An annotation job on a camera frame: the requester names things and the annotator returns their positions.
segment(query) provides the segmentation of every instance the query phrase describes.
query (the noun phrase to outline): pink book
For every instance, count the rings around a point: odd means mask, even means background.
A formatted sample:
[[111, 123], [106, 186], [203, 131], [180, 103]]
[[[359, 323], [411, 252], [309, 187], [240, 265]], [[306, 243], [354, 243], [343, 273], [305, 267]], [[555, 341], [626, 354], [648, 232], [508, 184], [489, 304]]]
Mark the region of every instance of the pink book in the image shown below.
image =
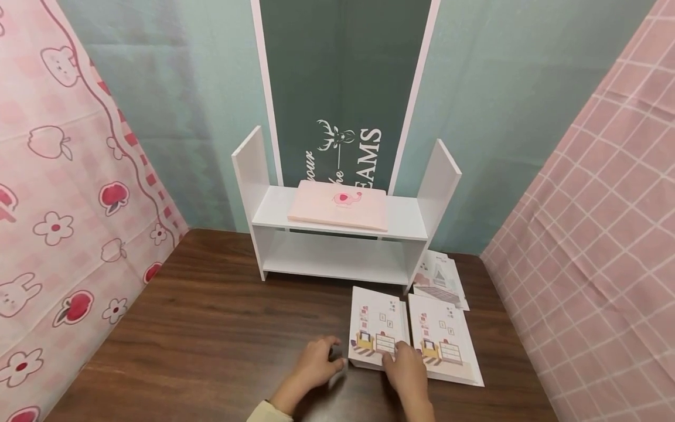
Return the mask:
[[386, 196], [380, 189], [301, 180], [288, 219], [386, 232]]

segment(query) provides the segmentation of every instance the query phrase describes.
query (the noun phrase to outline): pink grid fabric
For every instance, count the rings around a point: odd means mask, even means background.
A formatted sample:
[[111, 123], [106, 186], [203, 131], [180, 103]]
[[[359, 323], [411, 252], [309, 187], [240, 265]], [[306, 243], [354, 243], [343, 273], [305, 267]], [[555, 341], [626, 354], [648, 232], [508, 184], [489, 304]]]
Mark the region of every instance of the pink grid fabric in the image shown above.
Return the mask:
[[0, 7], [0, 61], [0, 421], [29, 422], [188, 228], [54, 0]]
[[675, 420], [675, 0], [481, 255], [561, 421]]

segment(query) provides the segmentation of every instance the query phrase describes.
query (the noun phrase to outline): dark green board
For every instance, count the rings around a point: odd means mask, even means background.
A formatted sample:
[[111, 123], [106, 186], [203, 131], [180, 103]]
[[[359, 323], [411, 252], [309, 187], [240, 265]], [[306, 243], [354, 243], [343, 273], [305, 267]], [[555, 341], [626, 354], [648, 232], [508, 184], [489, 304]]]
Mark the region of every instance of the dark green board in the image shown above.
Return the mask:
[[260, 4], [283, 184], [387, 190], [431, 0]]

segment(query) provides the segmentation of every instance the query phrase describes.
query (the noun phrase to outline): white wooden shelf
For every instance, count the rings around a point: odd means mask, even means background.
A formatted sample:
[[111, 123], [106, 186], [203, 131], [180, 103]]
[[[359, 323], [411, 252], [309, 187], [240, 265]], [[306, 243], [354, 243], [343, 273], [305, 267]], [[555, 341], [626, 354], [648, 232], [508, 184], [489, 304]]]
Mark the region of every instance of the white wooden shelf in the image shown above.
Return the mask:
[[380, 232], [351, 227], [329, 226], [326, 224], [289, 221], [288, 211], [293, 205], [296, 188], [270, 186], [263, 202], [253, 217], [252, 224], [262, 227], [308, 230], [314, 232], [354, 234], [359, 236], [381, 236], [391, 239], [427, 240], [427, 230], [417, 205], [417, 198], [387, 196], [387, 225], [389, 230]]
[[437, 140], [417, 197], [387, 196], [389, 230], [378, 232], [288, 221], [296, 189], [270, 185], [260, 126], [232, 153], [232, 163], [263, 280], [272, 271], [398, 284], [405, 293], [462, 175]]
[[408, 285], [400, 242], [276, 230], [264, 271]]

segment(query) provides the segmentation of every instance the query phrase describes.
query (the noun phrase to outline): sleeve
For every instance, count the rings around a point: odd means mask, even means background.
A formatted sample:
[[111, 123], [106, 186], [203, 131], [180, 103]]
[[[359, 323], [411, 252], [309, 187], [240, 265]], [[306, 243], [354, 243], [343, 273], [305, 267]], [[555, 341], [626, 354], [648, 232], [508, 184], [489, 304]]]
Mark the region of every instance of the sleeve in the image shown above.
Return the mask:
[[255, 408], [246, 422], [293, 422], [293, 418], [264, 401]]

